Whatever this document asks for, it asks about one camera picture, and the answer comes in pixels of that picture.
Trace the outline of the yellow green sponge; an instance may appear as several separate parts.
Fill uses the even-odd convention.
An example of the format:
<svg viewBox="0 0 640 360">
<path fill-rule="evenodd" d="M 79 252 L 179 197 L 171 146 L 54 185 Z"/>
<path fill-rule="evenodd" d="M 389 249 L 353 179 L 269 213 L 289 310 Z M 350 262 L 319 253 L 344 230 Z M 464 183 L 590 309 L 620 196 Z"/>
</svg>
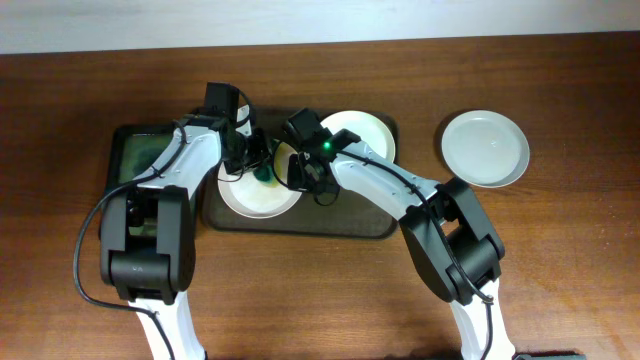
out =
<svg viewBox="0 0 640 360">
<path fill-rule="evenodd" d="M 281 144 L 281 140 L 274 140 L 271 154 L 253 170 L 254 177 L 264 185 L 272 187 L 284 185 L 282 174 L 283 157 L 279 150 Z"/>
</svg>

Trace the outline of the pink plate with green stain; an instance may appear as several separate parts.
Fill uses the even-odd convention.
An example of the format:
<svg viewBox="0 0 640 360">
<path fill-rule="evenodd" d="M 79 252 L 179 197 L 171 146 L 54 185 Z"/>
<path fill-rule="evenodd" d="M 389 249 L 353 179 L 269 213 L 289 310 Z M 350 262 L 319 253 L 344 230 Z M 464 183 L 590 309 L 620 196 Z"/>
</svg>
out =
<svg viewBox="0 0 640 360">
<path fill-rule="evenodd" d="M 297 151 L 287 143 L 282 143 L 283 181 L 287 177 L 287 165 L 290 155 Z M 286 186 L 268 186 L 260 183 L 253 170 L 242 175 L 229 175 L 221 165 L 217 174 L 219 193 L 225 204 L 237 214 L 252 219 L 267 219 L 279 216 L 292 208 L 301 198 L 299 191 L 289 190 Z"/>
</svg>

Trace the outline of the light grey plate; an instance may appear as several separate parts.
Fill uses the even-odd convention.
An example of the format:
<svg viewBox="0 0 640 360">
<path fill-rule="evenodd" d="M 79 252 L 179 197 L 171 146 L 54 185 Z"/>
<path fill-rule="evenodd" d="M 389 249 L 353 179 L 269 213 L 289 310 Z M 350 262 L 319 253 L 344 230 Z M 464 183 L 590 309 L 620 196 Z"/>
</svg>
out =
<svg viewBox="0 0 640 360">
<path fill-rule="evenodd" d="M 440 147 L 453 174 L 484 188 L 504 187 L 519 180 L 531 155 L 520 127 L 508 117 L 488 110 L 455 116 L 444 128 Z"/>
</svg>

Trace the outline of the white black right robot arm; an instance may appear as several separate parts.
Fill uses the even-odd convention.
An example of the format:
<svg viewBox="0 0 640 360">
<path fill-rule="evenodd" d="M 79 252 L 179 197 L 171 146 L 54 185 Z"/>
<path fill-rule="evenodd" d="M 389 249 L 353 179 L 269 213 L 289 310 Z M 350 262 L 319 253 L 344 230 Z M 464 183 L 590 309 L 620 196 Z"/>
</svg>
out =
<svg viewBox="0 0 640 360">
<path fill-rule="evenodd" d="M 292 167 L 301 185 L 355 192 L 398 222 L 420 279 L 452 309 L 463 358 L 514 358 L 498 297 L 505 248 L 464 181 L 414 175 L 348 130 L 286 133 L 301 155 Z"/>
</svg>

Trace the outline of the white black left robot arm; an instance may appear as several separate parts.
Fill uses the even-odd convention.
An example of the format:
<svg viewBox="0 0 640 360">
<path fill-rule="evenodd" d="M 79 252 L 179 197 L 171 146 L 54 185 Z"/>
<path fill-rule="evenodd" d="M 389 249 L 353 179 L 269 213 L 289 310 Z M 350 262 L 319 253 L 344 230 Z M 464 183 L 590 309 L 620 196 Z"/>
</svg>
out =
<svg viewBox="0 0 640 360">
<path fill-rule="evenodd" d="M 204 359 L 187 289 L 195 272 L 194 203 L 203 179 L 223 166 L 243 174 L 266 150 L 255 119 L 188 114 L 156 146 L 152 162 L 101 201 L 100 274 L 135 312 L 156 359 Z"/>
</svg>

